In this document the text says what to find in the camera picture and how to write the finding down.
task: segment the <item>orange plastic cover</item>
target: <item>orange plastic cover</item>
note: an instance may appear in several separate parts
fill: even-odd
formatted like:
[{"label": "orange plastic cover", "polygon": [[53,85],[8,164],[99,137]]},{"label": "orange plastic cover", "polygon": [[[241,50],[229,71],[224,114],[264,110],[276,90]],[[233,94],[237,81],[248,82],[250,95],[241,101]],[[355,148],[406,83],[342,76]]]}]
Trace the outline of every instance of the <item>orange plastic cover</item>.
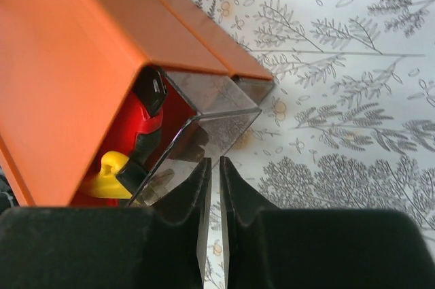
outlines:
[{"label": "orange plastic cover", "polygon": [[142,66],[272,79],[190,0],[0,0],[0,34],[0,165],[21,205],[69,204]]}]

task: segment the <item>black plastic part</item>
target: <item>black plastic part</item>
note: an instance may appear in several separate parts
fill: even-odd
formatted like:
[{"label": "black plastic part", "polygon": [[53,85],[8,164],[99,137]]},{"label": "black plastic part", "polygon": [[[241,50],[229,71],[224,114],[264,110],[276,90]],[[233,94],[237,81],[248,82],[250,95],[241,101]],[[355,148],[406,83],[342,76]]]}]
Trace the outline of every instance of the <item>black plastic part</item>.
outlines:
[{"label": "black plastic part", "polygon": [[154,208],[8,209],[0,287],[202,288],[210,180],[204,159]]},{"label": "black plastic part", "polygon": [[159,146],[162,139],[162,129],[149,134],[138,134],[136,137],[135,149],[130,154],[130,159],[133,159],[144,165],[152,152]]},{"label": "black plastic part", "polygon": [[172,151],[169,158],[172,160],[198,162],[205,156],[205,150],[193,143],[183,145],[180,150]]},{"label": "black plastic part", "polygon": [[280,210],[220,164],[228,289],[435,288],[419,229],[387,210]]},{"label": "black plastic part", "polygon": [[143,165],[130,158],[120,172],[118,172],[116,179],[133,195],[147,174],[148,172]]},{"label": "black plastic part", "polygon": [[133,92],[146,107],[150,117],[156,116],[168,96],[161,69],[157,66],[145,67],[137,76]]},{"label": "black plastic part", "polygon": [[192,145],[205,146],[209,143],[210,137],[207,131],[199,124],[196,125],[195,132],[191,138],[189,138],[189,143]]}]

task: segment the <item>floral patterned surface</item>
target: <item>floral patterned surface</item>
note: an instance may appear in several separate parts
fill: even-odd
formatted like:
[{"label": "floral patterned surface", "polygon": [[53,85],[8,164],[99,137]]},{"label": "floral patterned surface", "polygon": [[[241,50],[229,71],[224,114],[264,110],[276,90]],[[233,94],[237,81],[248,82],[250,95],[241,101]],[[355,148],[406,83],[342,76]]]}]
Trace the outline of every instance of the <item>floral patterned surface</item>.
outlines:
[{"label": "floral patterned surface", "polygon": [[[435,0],[193,0],[275,75],[228,153],[280,207],[406,212],[435,252]],[[224,288],[214,177],[206,288]]]}]

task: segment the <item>clear plastic container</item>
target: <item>clear plastic container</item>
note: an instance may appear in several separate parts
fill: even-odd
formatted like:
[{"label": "clear plastic container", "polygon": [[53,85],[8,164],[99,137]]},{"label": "clear plastic container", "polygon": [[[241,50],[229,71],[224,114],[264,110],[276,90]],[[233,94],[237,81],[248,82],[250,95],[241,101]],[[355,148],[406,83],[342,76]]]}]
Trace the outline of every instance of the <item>clear plastic container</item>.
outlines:
[{"label": "clear plastic container", "polygon": [[261,113],[228,76],[183,71],[165,71],[164,76],[196,115],[184,123],[129,205],[156,202],[182,183],[202,157],[215,166]]}]

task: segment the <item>transparent plastic panel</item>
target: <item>transparent plastic panel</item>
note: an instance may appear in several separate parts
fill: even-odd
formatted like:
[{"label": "transparent plastic panel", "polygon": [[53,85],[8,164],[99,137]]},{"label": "transparent plastic panel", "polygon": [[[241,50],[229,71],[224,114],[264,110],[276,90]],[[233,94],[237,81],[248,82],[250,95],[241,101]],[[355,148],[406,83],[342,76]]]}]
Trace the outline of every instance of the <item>transparent plastic panel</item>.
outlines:
[{"label": "transparent plastic panel", "polygon": [[166,77],[198,114],[219,114],[255,108],[228,76],[166,71]]},{"label": "transparent plastic panel", "polygon": [[247,78],[237,78],[236,85],[255,103],[260,104],[273,89],[275,83],[267,80],[250,80]]},{"label": "transparent plastic panel", "polygon": [[258,107],[232,115],[197,116],[186,123],[145,179],[132,205],[151,205],[188,178],[203,157],[213,167],[258,117]]}]

